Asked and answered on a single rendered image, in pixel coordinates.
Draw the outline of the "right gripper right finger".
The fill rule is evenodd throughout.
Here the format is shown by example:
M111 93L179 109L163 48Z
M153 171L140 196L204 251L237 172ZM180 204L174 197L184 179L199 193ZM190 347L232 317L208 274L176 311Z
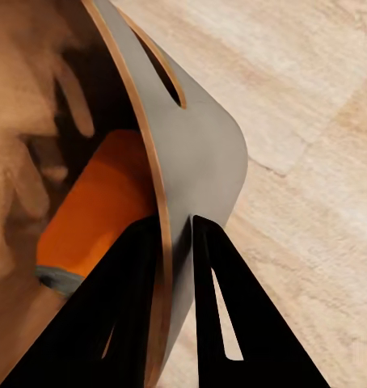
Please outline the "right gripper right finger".
M331 388L224 230L193 215L199 388ZM243 361L225 354L214 270Z

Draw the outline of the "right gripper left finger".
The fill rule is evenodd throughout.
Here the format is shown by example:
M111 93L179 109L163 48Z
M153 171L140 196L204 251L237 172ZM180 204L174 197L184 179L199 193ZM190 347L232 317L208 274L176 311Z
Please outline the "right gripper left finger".
M0 388L144 388L156 215L125 228Z

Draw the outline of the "trash can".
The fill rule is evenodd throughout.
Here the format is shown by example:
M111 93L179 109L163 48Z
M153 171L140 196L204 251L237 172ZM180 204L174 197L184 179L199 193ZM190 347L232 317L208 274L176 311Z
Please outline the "trash can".
M156 388L195 298L193 215L225 229L243 132L110 0L0 0L0 385L70 299L33 275L36 244L121 127L141 131L158 204L144 381Z

